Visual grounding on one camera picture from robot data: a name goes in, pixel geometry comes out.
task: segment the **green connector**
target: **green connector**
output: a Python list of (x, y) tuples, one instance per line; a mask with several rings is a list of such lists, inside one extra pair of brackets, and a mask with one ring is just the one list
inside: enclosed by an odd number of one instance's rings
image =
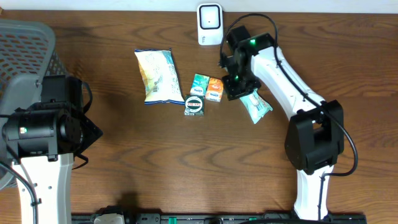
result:
[(169, 218), (169, 224), (177, 224), (177, 218)]

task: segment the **small snack packet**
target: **small snack packet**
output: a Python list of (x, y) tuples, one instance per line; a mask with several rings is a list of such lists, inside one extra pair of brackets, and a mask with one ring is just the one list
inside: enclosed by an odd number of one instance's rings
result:
[(268, 111), (273, 110), (271, 105), (258, 95), (257, 90), (254, 90), (250, 95), (240, 97), (240, 99), (248, 110), (254, 124), (268, 113)]
[(207, 85), (209, 84), (210, 77), (205, 75), (195, 74), (195, 78), (193, 78), (191, 95), (195, 96), (205, 96)]
[(139, 71), (145, 84), (145, 104), (175, 103), (184, 105), (177, 72), (170, 50), (135, 50)]
[(184, 114), (189, 116), (205, 115), (205, 99), (203, 99), (203, 96), (187, 95)]
[(217, 78), (210, 78), (206, 92), (206, 100), (220, 102), (223, 97), (223, 82)]

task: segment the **light blue snack packet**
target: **light blue snack packet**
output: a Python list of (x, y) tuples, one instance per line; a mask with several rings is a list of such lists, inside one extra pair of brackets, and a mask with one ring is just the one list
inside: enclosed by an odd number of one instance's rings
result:
[(195, 78), (193, 78), (191, 95), (193, 96), (205, 96), (207, 86), (209, 85), (210, 77), (205, 75), (195, 74)]
[(257, 90), (254, 90), (250, 95), (240, 97), (240, 99), (248, 110), (254, 124), (268, 113), (268, 111), (273, 110), (271, 105), (258, 95)]

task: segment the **green led light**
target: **green led light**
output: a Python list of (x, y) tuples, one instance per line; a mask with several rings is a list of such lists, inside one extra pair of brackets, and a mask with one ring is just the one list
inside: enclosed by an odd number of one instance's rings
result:
[(21, 128), (19, 128), (19, 132), (21, 134), (25, 134), (27, 132), (27, 128), (21, 127)]

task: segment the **chip bag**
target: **chip bag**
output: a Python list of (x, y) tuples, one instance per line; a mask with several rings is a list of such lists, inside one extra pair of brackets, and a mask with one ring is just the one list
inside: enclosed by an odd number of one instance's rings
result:
[(145, 104), (175, 103), (184, 105), (177, 72), (170, 50), (135, 50), (139, 71), (145, 84)]

